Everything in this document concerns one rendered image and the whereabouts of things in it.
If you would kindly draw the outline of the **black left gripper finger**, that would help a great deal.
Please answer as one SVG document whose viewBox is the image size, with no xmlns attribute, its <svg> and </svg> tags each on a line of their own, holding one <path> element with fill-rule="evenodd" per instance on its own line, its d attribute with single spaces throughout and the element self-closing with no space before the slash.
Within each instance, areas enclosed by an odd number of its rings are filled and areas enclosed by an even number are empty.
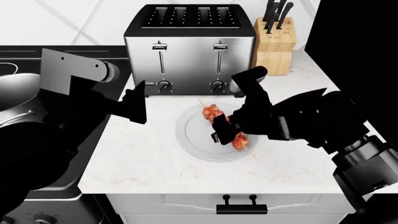
<svg viewBox="0 0 398 224">
<path fill-rule="evenodd" d="M 133 123 L 146 124 L 146 103 L 135 103 L 129 109 L 129 120 Z"/>
<path fill-rule="evenodd" d="M 142 81 L 131 90 L 127 89 L 125 95 L 122 98 L 121 103 L 123 104 L 145 104 L 145 81 Z"/>
</svg>

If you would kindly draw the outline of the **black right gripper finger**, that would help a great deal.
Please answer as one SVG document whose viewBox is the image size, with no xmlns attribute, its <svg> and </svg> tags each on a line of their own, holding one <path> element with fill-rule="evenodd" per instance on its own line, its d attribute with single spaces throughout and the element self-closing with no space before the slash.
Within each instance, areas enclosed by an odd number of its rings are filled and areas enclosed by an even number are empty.
<svg viewBox="0 0 398 224">
<path fill-rule="evenodd" d="M 221 145 L 227 145 L 231 143 L 241 130 L 218 130 L 211 134 L 211 138 L 214 143 L 220 143 Z"/>
<path fill-rule="evenodd" d="M 231 124 L 225 114 L 214 117 L 212 127 L 216 132 L 233 132 L 236 130 L 236 125 Z"/>
</svg>

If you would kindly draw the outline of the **meat skewer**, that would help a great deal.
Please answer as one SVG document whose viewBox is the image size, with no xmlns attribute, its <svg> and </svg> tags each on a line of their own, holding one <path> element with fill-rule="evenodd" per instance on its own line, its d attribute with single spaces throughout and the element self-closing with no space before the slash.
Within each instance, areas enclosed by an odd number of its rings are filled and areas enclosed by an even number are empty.
<svg viewBox="0 0 398 224">
<path fill-rule="evenodd" d="M 203 117 L 209 121 L 211 124 L 213 123 L 213 118 L 217 117 L 218 115 L 224 114 L 223 111 L 220 110 L 220 108 L 216 105 L 216 104 L 212 104 L 212 105 L 206 105 L 204 104 L 204 102 L 202 102 L 202 100 L 198 99 L 198 101 L 200 102 L 200 104 L 203 106 L 202 109 L 202 115 Z M 251 152 L 247 145 L 249 144 L 249 139 L 247 137 L 246 134 L 244 134 L 242 131 L 236 136 L 236 138 L 229 143 L 230 145 L 232 145 L 233 149 L 237 152 L 242 152 L 244 151 L 246 154 L 250 154 L 253 158 L 255 158 L 255 160 L 258 160 L 258 158 L 256 157 L 255 154 L 253 154 L 253 152 Z"/>
</svg>

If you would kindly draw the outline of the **round grey plate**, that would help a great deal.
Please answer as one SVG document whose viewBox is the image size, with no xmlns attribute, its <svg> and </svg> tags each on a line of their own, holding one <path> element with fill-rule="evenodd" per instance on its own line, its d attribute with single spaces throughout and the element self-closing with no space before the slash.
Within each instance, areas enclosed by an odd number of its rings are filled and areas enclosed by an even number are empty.
<svg viewBox="0 0 398 224">
<path fill-rule="evenodd" d="M 221 145 L 214 142 L 211 134 L 214 129 L 202 115 L 202 104 L 185 110 L 177 120 L 175 133 L 180 145 L 190 154 L 209 161 L 230 161 L 246 155 L 257 158 L 252 150 L 257 145 L 258 136 L 246 135 L 248 145 L 237 151 L 231 143 Z"/>
</svg>

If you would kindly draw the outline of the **stainless steel pot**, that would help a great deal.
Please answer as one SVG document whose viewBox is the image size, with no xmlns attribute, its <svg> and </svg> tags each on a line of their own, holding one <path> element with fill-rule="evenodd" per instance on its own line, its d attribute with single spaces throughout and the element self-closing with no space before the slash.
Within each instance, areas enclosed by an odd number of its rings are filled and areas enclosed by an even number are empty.
<svg viewBox="0 0 398 224">
<path fill-rule="evenodd" d="M 0 77 L 0 128 L 17 123 L 42 123 L 44 110 L 40 100 L 40 76 L 33 73 Z"/>
</svg>

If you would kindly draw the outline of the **toaster lever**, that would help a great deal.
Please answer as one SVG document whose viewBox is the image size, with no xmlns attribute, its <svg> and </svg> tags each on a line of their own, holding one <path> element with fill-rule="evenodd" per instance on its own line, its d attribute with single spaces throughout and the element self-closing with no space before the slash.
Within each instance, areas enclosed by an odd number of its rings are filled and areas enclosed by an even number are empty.
<svg viewBox="0 0 398 224">
<path fill-rule="evenodd" d="M 222 53 L 228 50 L 228 45 L 224 44 L 223 41 L 220 40 L 218 44 L 213 45 L 213 50 L 215 52 L 217 52 L 216 72 L 217 72 L 217 74 L 220 74 L 221 73 Z"/>
<path fill-rule="evenodd" d="M 159 54 L 159 62 L 160 62 L 160 71 L 162 74 L 165 73 L 164 67 L 164 56 L 163 53 L 167 50 L 167 44 L 163 44 L 161 41 L 158 41 L 156 44 L 152 45 L 152 50 L 158 52 Z"/>
</svg>

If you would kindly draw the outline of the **stainless four-slot toaster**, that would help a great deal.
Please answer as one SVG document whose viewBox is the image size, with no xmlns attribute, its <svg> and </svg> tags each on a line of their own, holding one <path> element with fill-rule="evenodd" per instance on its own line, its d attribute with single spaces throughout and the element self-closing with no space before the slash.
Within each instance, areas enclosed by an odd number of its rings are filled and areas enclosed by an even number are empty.
<svg viewBox="0 0 398 224">
<path fill-rule="evenodd" d="M 237 4 L 148 4 L 136 14 L 124 33 L 135 83 L 145 81 L 145 95 L 233 95 L 231 76 L 251 67 L 256 33 L 247 14 Z M 221 73 L 217 52 L 222 40 Z M 167 44 L 165 73 L 152 45 Z M 224 83 L 224 93 L 212 94 L 210 85 Z M 158 83 L 172 84 L 171 93 L 159 93 Z"/>
</svg>

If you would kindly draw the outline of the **wooden knife block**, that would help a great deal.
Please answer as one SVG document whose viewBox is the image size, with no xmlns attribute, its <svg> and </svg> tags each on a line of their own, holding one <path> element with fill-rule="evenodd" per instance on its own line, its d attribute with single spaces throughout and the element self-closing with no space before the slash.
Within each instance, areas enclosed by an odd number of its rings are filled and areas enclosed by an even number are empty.
<svg viewBox="0 0 398 224">
<path fill-rule="evenodd" d="M 265 25 L 261 17 L 255 21 L 256 41 L 251 66 L 265 67 L 268 75 L 286 75 L 297 43 L 293 18 L 285 18 L 280 29 L 276 28 L 278 22 L 275 22 L 269 34 Z"/>
</svg>

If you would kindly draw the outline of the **white cabinet drawer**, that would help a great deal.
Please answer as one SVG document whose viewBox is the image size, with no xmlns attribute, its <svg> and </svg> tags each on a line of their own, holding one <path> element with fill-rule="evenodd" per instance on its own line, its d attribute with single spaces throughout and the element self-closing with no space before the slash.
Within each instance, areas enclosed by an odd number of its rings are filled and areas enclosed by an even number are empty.
<svg viewBox="0 0 398 224">
<path fill-rule="evenodd" d="M 216 206 L 251 205 L 248 194 L 107 194 L 124 224 L 338 224 L 354 209 L 341 194 L 258 194 L 267 214 L 219 215 Z"/>
</svg>

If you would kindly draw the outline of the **stove control knob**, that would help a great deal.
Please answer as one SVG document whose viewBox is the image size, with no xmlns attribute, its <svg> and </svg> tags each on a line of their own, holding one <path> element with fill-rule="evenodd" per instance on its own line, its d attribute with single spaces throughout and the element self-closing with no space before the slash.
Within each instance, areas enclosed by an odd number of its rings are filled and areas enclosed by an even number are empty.
<svg viewBox="0 0 398 224">
<path fill-rule="evenodd" d="M 33 216 L 34 224 L 57 224 L 58 220 L 47 214 L 36 214 Z"/>
</svg>

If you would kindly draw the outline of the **black-handled knife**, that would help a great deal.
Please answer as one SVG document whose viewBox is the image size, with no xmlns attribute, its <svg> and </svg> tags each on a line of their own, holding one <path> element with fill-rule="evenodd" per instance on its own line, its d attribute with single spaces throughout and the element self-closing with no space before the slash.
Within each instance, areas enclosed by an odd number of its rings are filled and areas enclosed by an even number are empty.
<svg viewBox="0 0 398 224">
<path fill-rule="evenodd" d="M 279 3 L 279 7 L 277 8 L 277 10 L 275 11 L 274 15 L 266 22 L 264 29 L 267 30 L 267 34 L 271 34 L 271 30 L 273 28 L 274 23 L 279 19 L 280 14 L 283 10 L 283 7 L 285 5 L 287 0 L 280 0 Z"/>
<path fill-rule="evenodd" d="M 278 23 L 276 29 L 282 29 L 282 24 L 284 23 L 284 20 L 285 20 L 285 18 L 287 16 L 288 12 L 292 9 L 293 6 L 294 6 L 294 4 L 292 2 L 288 2 L 285 5 L 284 10 L 282 11 L 282 14 L 280 16 L 279 23 Z"/>
<path fill-rule="evenodd" d="M 277 8 L 279 7 L 279 3 L 275 2 L 275 0 L 268 0 L 266 12 L 263 17 L 263 22 L 267 22 L 275 13 Z"/>
</svg>

